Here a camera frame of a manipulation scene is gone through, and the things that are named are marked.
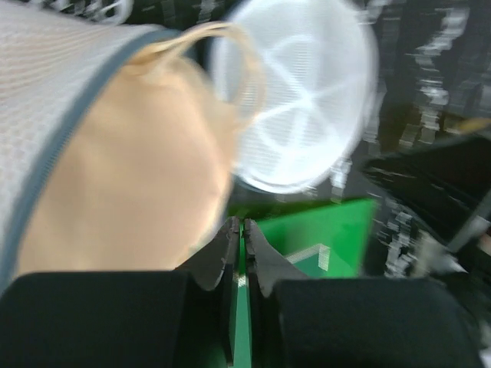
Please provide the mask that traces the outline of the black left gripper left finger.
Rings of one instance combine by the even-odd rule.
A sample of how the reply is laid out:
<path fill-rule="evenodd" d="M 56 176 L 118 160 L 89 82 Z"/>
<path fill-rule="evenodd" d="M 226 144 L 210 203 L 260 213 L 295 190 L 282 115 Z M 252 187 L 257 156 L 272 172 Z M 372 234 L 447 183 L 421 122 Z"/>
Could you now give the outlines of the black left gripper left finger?
<path fill-rule="evenodd" d="M 3 367 L 228 367 L 240 221 L 172 271 L 24 275 L 1 298 Z"/>

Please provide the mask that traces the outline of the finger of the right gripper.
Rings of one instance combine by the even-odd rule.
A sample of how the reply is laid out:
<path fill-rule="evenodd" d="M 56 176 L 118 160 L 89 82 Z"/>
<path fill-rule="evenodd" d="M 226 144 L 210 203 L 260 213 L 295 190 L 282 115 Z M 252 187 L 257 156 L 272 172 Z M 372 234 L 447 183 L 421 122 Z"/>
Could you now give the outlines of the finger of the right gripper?
<path fill-rule="evenodd" d="M 465 245 L 490 221 L 490 136 L 465 134 L 367 161 L 363 174 L 443 245 Z"/>

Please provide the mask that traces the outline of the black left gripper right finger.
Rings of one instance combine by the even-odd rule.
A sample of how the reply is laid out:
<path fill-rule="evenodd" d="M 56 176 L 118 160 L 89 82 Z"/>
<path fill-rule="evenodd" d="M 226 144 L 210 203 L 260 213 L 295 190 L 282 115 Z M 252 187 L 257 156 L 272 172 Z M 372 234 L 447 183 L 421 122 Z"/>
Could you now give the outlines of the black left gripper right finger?
<path fill-rule="evenodd" d="M 481 367 L 462 307 L 425 278 L 310 278 L 246 220 L 254 367 Z"/>

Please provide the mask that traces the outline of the beige bra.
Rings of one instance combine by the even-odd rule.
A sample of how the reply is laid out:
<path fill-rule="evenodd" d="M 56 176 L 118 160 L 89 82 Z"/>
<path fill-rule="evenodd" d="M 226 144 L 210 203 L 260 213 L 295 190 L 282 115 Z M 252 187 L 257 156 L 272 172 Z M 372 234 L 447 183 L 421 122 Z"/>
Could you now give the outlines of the beige bra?
<path fill-rule="evenodd" d="M 204 38 L 242 52 L 234 100 L 186 56 Z M 17 275 L 175 268 L 213 234 L 232 186 L 239 105 L 264 99 L 259 60 L 234 25 L 152 43 L 117 70 L 67 141 L 23 235 Z"/>

